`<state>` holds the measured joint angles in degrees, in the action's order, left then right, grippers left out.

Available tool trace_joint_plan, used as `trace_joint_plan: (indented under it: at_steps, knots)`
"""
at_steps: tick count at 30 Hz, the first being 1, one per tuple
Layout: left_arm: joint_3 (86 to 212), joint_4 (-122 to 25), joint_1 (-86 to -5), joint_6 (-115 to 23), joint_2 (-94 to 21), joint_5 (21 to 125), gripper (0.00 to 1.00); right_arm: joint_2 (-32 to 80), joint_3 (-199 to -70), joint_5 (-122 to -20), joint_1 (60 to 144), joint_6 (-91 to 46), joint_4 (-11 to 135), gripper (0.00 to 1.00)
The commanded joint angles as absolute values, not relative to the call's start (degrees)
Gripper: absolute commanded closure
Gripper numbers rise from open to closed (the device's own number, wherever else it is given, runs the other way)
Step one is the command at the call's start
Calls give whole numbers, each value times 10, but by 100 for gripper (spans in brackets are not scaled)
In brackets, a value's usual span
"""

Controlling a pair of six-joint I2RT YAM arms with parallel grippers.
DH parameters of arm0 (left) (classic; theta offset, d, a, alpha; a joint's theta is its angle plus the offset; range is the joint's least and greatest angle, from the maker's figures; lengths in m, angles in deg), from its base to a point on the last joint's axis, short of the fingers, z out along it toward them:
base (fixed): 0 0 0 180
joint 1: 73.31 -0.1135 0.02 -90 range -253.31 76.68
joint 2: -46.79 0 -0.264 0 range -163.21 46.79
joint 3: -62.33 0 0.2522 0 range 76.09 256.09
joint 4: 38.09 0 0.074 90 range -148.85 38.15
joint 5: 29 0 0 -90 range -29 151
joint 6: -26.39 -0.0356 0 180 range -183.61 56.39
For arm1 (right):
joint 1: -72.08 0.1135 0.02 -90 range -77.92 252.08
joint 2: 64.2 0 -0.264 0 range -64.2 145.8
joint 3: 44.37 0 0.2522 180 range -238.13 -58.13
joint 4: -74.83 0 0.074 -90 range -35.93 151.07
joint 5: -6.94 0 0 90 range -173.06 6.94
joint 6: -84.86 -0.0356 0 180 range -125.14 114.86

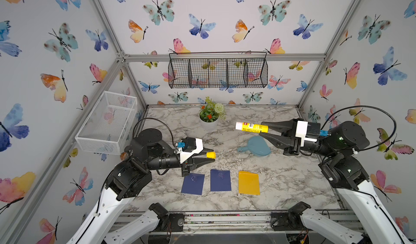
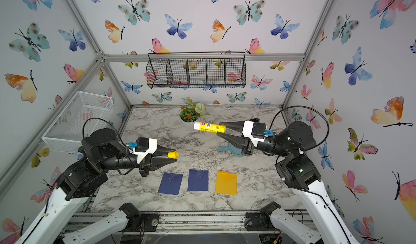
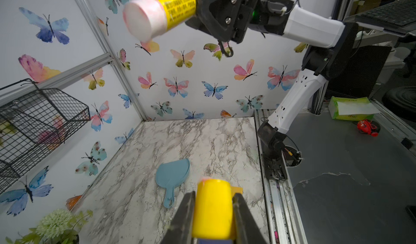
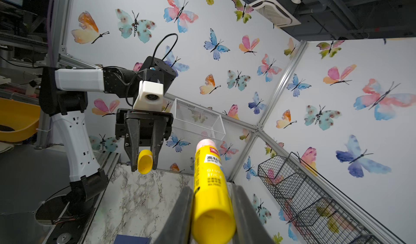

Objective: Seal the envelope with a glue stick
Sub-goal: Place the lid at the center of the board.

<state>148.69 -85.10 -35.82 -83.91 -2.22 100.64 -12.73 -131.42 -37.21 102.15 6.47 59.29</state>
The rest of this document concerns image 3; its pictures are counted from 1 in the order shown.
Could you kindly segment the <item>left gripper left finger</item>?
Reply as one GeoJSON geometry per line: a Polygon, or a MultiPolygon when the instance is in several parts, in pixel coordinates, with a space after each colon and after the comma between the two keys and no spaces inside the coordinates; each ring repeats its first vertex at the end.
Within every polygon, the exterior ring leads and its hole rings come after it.
{"type": "Polygon", "coordinates": [[[164,235],[161,244],[192,244],[192,225],[196,192],[186,193],[164,235]]]}

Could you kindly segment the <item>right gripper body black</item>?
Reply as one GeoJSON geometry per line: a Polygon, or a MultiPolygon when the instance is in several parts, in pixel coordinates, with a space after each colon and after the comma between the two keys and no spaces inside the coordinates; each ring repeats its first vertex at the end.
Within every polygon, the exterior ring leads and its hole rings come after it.
{"type": "Polygon", "coordinates": [[[282,36],[293,8],[293,0],[241,0],[227,40],[241,43],[248,29],[282,36]]]}

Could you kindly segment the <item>yellow glue stick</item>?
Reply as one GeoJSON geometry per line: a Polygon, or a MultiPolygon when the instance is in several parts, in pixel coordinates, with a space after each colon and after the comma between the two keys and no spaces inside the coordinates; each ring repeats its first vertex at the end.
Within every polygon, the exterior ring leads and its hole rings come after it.
{"type": "Polygon", "coordinates": [[[123,10],[129,33],[148,42],[196,15],[197,0],[131,0],[123,10]]]}

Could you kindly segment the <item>yellow glue stick cap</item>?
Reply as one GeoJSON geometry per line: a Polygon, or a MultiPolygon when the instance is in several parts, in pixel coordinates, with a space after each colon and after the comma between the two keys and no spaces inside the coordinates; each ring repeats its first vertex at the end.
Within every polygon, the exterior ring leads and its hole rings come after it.
{"type": "Polygon", "coordinates": [[[197,185],[192,237],[199,240],[234,241],[236,227],[232,199],[243,188],[219,179],[203,178],[197,185]]]}

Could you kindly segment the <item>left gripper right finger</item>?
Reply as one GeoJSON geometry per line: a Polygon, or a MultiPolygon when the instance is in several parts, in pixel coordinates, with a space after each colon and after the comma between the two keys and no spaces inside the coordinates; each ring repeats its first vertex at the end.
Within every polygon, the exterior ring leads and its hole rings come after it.
{"type": "Polygon", "coordinates": [[[266,244],[243,195],[236,193],[232,204],[236,234],[234,244],[266,244]]]}

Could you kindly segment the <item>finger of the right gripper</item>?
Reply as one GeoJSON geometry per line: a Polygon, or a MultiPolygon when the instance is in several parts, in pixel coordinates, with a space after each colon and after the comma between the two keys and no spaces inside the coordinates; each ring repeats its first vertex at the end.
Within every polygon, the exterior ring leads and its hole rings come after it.
{"type": "Polygon", "coordinates": [[[219,41],[242,41],[249,22],[248,2],[196,0],[196,13],[185,24],[219,41]]]}

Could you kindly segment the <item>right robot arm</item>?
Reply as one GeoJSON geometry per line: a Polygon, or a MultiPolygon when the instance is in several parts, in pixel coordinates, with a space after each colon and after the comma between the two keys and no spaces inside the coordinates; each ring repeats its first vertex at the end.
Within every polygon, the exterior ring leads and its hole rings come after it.
{"type": "Polygon", "coordinates": [[[358,25],[324,18],[292,0],[196,0],[196,6],[187,26],[211,35],[219,44],[241,43],[251,29],[308,45],[293,87],[257,131],[263,150],[273,159],[280,158],[287,132],[303,106],[345,70],[358,25]]]}

